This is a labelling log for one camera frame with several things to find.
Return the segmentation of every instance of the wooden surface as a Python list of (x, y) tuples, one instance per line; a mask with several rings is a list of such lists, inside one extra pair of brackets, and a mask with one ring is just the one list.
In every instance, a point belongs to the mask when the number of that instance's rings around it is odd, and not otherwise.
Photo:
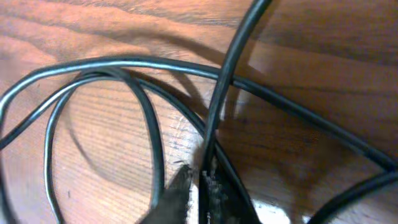
[[(155, 55), (219, 67), (249, 5), (248, 0), (0, 1), (0, 91), (33, 69), (103, 55)], [(275, 1), (237, 73), (398, 159), (397, 19), (396, 0)], [(178, 96), (206, 116), (214, 81), (135, 71), (180, 90)], [(20, 94), (6, 131), (73, 77), (43, 80)], [(179, 166), (175, 162), (191, 161), (201, 139), (180, 113), (149, 95), (169, 180)], [(42, 174), (48, 116), (2, 152), (11, 202), (23, 223), (54, 223)], [(381, 171), (244, 91), (229, 89), (222, 118), (219, 140), (266, 223), (303, 223), (332, 196)], [(68, 223), (131, 223), (148, 209), (150, 144), (142, 112), (123, 84), (93, 83), (77, 91), (59, 122), (53, 156), (55, 190)], [(389, 188), (335, 223), (397, 223), (397, 199), (398, 188)]]

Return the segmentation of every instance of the cable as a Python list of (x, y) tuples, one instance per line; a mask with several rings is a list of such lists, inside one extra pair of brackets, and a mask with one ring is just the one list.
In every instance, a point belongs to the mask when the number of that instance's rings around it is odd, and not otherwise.
[[(191, 122), (198, 132), (204, 137), (205, 143), (205, 156), (203, 158), (202, 171), (209, 171), (211, 169), (210, 162), (213, 158), (213, 150), (215, 149), (215, 156), (220, 162), (222, 168), (226, 171), (227, 178), (231, 185), (237, 190), (240, 197), (243, 199), (245, 206), (249, 208), (249, 212), (258, 221), (255, 209), (251, 203), (251, 199), (244, 188), (239, 176), (237, 175), (232, 163), (229, 161), (224, 150), (217, 142), (215, 138), (215, 129), (219, 122), (219, 113), (221, 106), (224, 102), (226, 91), (229, 85), (233, 85), (242, 90), (246, 90), (253, 95), (256, 95), (263, 100), (266, 100), (276, 107), (288, 112), (289, 114), (295, 115), (304, 121), (314, 125), (318, 129), (326, 132), (327, 134), (339, 139), (345, 143), (354, 152), (363, 155), (375, 162), (377, 165), (382, 167), (386, 173), (381, 174), (373, 179), (364, 181), (353, 188), (343, 192), (336, 198), (328, 202), (321, 210), (314, 214), (313, 219), (310, 223), (325, 223), (332, 216), (336, 215), (338, 211), (343, 209), (345, 206), (352, 204), (363, 196), (366, 196), (370, 192), (374, 192), (385, 185), (392, 184), (397, 181), (396, 169), (398, 163), (391, 159), (383, 152), (370, 146), (354, 134), (344, 130), (343, 128), (325, 120), (321, 116), (311, 112), (310, 110), (300, 106), (283, 96), (275, 93), (274, 91), (254, 83), (236, 75), (232, 75), (236, 62), (238, 61), (239, 55), (249, 37), (250, 32), (255, 26), (256, 22), (264, 12), (265, 8), (270, 4), (270, 1), (257, 1), (255, 2), (250, 10), (246, 13), (242, 24), (234, 36), (234, 39), (230, 45), (226, 59), (221, 69), (209, 67), (205, 65), (199, 65), (190, 62), (183, 62), (178, 60), (171, 60), (166, 58), (148, 57), (148, 56), (132, 56), (132, 57), (101, 57), (91, 58), (85, 60), (78, 60), (75, 62), (64, 63), (60, 65), (54, 65), (46, 68), (35, 70), (19, 80), (10, 89), (8, 89), (0, 99), (0, 131), (4, 124), (4, 118), (9, 104), (14, 97), (21, 92), (23, 89), (31, 85), (32, 83), (42, 78), (52, 77), (55, 75), (61, 75), (65, 73), (82, 71), (78, 77), (69, 84), (66, 84), (55, 93), (50, 95), (44, 100), (35, 110), (33, 110), (24, 120), (22, 120), (12, 131), (7, 133), (0, 140), (0, 149), (3, 150), (9, 143), (11, 143), (20, 133), (22, 133), (30, 124), (32, 124), (52, 103), (58, 100), (53, 112), (50, 116), (49, 123), (46, 129), (45, 135), (45, 187), (47, 197), (52, 206), (52, 210), (59, 223), (63, 223), (62, 213), (58, 206), (55, 194), (53, 191), (52, 182), (52, 141), (55, 134), (55, 126), (63, 110), (63, 107), (69, 100), (76, 88), (81, 85), (96, 82), (101, 80), (114, 80), (122, 81), (126, 83), (129, 88), (136, 94), (147, 122), (147, 128), (150, 134), (150, 141), (152, 144), (152, 157), (154, 161), (154, 179), (152, 181), (152, 199), (151, 205), (155, 206), (158, 199), (162, 196), (164, 189), (164, 158), (162, 153), (162, 143), (160, 141), (160, 132), (157, 124), (155, 112), (152, 105), (143, 92), (142, 88), (154, 92), (159, 95), (176, 109), (181, 112)], [(207, 123), (205, 123), (183, 103), (181, 103), (176, 97), (170, 93), (161, 89), (161, 87), (138, 78), (132, 78), (130, 74), (121, 70), (117, 67), (147, 67), (155, 69), (163, 69), (170, 71), (178, 71), (182, 73), (188, 73), (197, 75), (200, 77), (210, 78), (217, 80), (215, 92), (213, 93), (209, 117)], [(201, 193), (200, 199), (203, 197), (205, 200), (200, 202), (200, 223), (207, 222), (208, 213), (208, 186), (204, 183), (203, 179), (200, 181), (202, 184), (199, 186)], [(9, 206), (9, 202), (6, 197), (4, 180), (0, 185), (0, 203), (2, 205), (2, 212), (7, 218), (9, 223), (15, 223), (15, 215)]]

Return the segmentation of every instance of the table top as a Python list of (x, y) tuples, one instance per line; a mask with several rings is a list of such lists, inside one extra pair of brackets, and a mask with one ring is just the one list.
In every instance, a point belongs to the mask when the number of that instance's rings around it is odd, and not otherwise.
[[(0, 91), (36, 68), (105, 55), (153, 55), (220, 67), (250, 3), (0, 1)], [(398, 159), (397, 12), (395, 0), (274, 1), (236, 73)], [(169, 86), (206, 117), (214, 81), (148, 68), (134, 71)], [(9, 110), (5, 133), (74, 76), (42, 80), (21, 93)], [(175, 162), (198, 157), (201, 137), (171, 105), (149, 96), (170, 180), (180, 165)], [(49, 114), (2, 152), (12, 206), (25, 223), (55, 222), (43, 180)], [(218, 139), (267, 223), (303, 223), (332, 196), (381, 172), (245, 91), (229, 89), (221, 118)], [(134, 222), (149, 208), (152, 162), (146, 124), (136, 97), (123, 84), (98, 82), (76, 91), (57, 127), (53, 159), (55, 191), (68, 223)], [(388, 188), (335, 223), (397, 223), (397, 198), (398, 188)], [(190, 223), (195, 209), (193, 204)]]

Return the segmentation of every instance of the blurry black cable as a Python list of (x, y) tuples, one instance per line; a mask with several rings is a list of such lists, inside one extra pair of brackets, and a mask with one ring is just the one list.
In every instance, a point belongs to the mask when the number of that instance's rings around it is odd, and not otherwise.
[[(218, 126), (220, 109), (223, 105), (226, 91), (229, 85), (233, 85), (242, 90), (246, 90), (253, 95), (256, 95), (263, 100), (266, 100), (276, 107), (288, 112), (289, 114), (295, 115), (304, 121), (314, 125), (318, 129), (326, 132), (327, 134), (339, 139), (345, 143), (350, 149), (357, 152), (360, 155), (367, 157), (385, 171), (385, 174), (381, 174), (373, 179), (366, 180), (360, 184), (355, 185), (353, 188), (343, 192), (334, 199), (330, 200), (321, 210), (319, 210), (310, 220), (310, 223), (325, 223), (331, 217), (336, 215), (338, 211), (359, 200), (363, 196), (367, 196), (368, 193), (374, 192), (385, 185), (392, 184), (397, 181), (397, 162), (391, 159), (383, 152), (365, 143), (354, 134), (347, 132), (343, 128), (325, 120), (319, 115), (311, 112), (310, 110), (300, 106), (283, 96), (275, 93), (274, 91), (247, 80), (242, 77), (232, 76), (239, 55), (247, 41), (249, 34), (256, 22), (260, 18), (262, 12), (269, 5), (270, 1), (258, 1), (255, 2), (249, 12), (245, 15), (242, 24), (239, 26), (237, 34), (231, 43), (231, 46), (226, 55), (224, 65), (221, 69), (199, 65), (195, 63), (182, 62), (178, 60), (171, 60), (166, 58), (148, 57), (148, 56), (132, 56), (132, 57), (102, 57), (92, 58), (86, 60), (79, 60), (70, 63), (64, 63), (60, 65), (54, 65), (51, 67), (41, 68), (35, 70), (19, 80), (15, 85), (8, 89), (0, 99), (0, 130), (4, 126), (4, 118), (6, 117), (6, 111), (10, 102), (14, 97), (21, 92), (23, 89), (28, 87), (33, 82), (42, 78), (47, 78), (55, 75), (64, 73), (83, 71), (79, 77), (77, 77), (71, 83), (65, 85), (61, 89), (57, 90), (51, 96), (49, 96), (42, 104), (40, 104), (30, 115), (28, 115), (23, 121), (21, 121), (12, 131), (7, 133), (0, 140), (0, 149), (4, 149), (10, 142), (12, 142), (21, 132), (23, 132), (30, 124), (32, 124), (49, 106), (56, 102), (53, 113), (50, 116), (49, 123), (46, 129), (45, 135), (45, 186), (47, 197), (52, 206), (53, 212), (59, 223), (63, 223), (63, 217), (60, 208), (57, 204), (55, 194), (53, 191), (51, 163), (52, 163), (52, 140), (55, 133), (55, 126), (62, 112), (66, 102), (73, 94), (73, 91), (81, 85), (86, 83), (101, 81), (101, 80), (115, 80), (126, 83), (130, 89), (137, 95), (141, 106), (144, 110), (144, 115), (147, 121), (147, 128), (150, 133), (150, 140), (152, 143), (152, 156), (154, 160), (154, 179), (152, 182), (152, 207), (157, 204), (159, 198), (162, 195), (164, 189), (164, 160), (162, 153), (162, 143), (160, 141), (159, 127), (155, 117), (152, 105), (142, 91), (141, 87), (146, 88), (155, 94), (159, 95), (171, 105), (176, 107), (188, 120), (191, 122), (198, 132), (204, 136), (205, 143), (205, 156), (203, 158), (202, 171), (209, 171), (211, 158), (213, 157), (213, 148), (216, 149), (215, 155), (219, 160), (221, 166), (226, 172), (226, 176), (231, 185), (237, 190), (239, 196), (243, 199), (245, 206), (249, 208), (250, 213), (258, 220), (254, 207), (251, 203), (251, 199), (244, 188), (239, 176), (237, 175), (232, 163), (230, 163), (228, 157), (224, 153), (222, 147), (215, 138), (215, 129)], [(161, 89), (145, 80), (132, 78), (130, 75), (116, 67), (148, 67), (156, 69), (164, 69), (171, 71), (179, 71), (182, 73), (189, 73), (192, 75), (198, 75), (205, 78), (217, 80), (215, 92), (213, 93), (210, 112), (207, 120), (207, 124), (204, 122), (189, 108), (182, 104), (176, 97), (170, 93)], [(0, 179), (2, 185), (0, 186), (0, 203), (2, 205), (2, 213), (7, 218), (9, 223), (16, 222), (15, 216), (9, 206), (7, 200), (7, 194), (5, 191), (4, 178)], [(208, 196), (207, 186), (200, 184), (199, 190), (203, 196)], [(201, 201), (200, 213), (202, 215), (201, 222), (207, 222), (207, 216), (203, 216), (208, 213), (208, 202), (207, 200)]]

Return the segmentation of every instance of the wood grain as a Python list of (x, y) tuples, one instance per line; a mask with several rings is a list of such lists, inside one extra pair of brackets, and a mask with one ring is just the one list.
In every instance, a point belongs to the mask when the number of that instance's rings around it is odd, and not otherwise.
[[(0, 91), (46, 65), (143, 54), (219, 67), (250, 1), (63, 0), (0, 2)], [(281, 0), (271, 5), (237, 73), (267, 85), (398, 159), (398, 4), (395, 0)], [(214, 81), (134, 69), (206, 117)], [(17, 97), (9, 131), (74, 74)], [(201, 143), (189, 122), (149, 93), (164, 142), (167, 180)], [(57, 128), (53, 172), (68, 223), (134, 222), (148, 209), (152, 163), (142, 111), (122, 83), (81, 87)], [(53, 223), (43, 183), (45, 113), (2, 152), (12, 205), (24, 223)], [(328, 199), (380, 173), (334, 139), (230, 88), (218, 138), (267, 223), (303, 223)], [(396, 223), (397, 188), (334, 223)], [(195, 222), (195, 211), (190, 223)]]

